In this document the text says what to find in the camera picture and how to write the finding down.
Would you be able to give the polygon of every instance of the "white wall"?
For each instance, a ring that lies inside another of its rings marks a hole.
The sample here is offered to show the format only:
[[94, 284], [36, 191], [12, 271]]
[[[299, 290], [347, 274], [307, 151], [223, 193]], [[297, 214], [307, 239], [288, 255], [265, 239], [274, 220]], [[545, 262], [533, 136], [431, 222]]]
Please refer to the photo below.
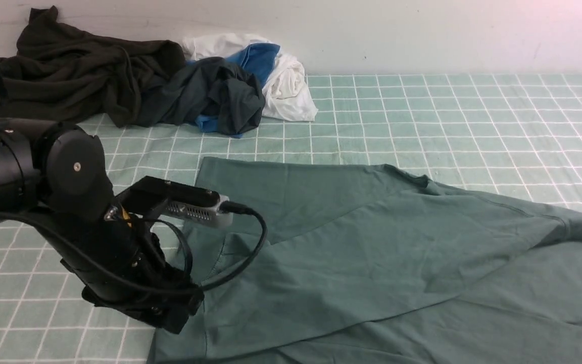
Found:
[[582, 71], [582, 0], [0, 0], [0, 56], [51, 5], [125, 39], [259, 33], [313, 73]]

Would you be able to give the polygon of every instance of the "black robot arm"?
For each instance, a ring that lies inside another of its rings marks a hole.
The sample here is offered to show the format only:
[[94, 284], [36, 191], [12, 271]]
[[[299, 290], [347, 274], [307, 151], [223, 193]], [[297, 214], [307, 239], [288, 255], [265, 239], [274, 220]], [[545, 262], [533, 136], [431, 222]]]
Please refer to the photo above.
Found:
[[[261, 238], [235, 270], [199, 286], [190, 277], [185, 237], [158, 218], [223, 228], [233, 213], [256, 217]], [[174, 333], [196, 313], [203, 292], [243, 271], [266, 240], [262, 216], [215, 191], [144, 177], [115, 196], [100, 139], [75, 124], [44, 120], [0, 118], [0, 221], [7, 219], [27, 223], [46, 238], [85, 284], [83, 299]], [[151, 232], [157, 221], [178, 237], [185, 256], [181, 269], [166, 262]]]

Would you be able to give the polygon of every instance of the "green t-shirt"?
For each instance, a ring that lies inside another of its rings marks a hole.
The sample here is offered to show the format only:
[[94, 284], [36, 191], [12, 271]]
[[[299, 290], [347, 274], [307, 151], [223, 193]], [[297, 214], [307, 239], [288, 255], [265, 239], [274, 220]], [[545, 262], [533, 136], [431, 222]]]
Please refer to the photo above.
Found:
[[[582, 363], [582, 213], [393, 166], [206, 158], [197, 185], [268, 243], [148, 362]], [[186, 224], [197, 282], [259, 237]]]

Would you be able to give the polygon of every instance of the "yellow label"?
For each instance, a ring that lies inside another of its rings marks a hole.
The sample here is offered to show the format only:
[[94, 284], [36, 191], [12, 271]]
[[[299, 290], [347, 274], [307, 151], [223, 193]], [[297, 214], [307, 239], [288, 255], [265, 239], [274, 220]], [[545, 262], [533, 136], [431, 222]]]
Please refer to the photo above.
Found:
[[124, 207], [121, 207], [121, 209], [123, 209], [123, 219], [129, 220], [129, 214], [127, 213], [127, 211], [125, 210]]

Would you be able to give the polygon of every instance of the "green checkered mat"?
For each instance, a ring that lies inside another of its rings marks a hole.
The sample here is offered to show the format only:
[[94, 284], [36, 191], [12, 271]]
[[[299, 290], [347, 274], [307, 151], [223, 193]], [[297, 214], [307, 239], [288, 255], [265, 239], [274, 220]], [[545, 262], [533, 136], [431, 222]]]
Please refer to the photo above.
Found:
[[[242, 139], [97, 116], [116, 191], [144, 175], [193, 184], [205, 155], [394, 164], [465, 189], [582, 211], [582, 74], [309, 76], [316, 122], [263, 120]], [[175, 238], [157, 226], [172, 254]], [[31, 228], [0, 224], [0, 362], [143, 362], [153, 330], [79, 299]]]

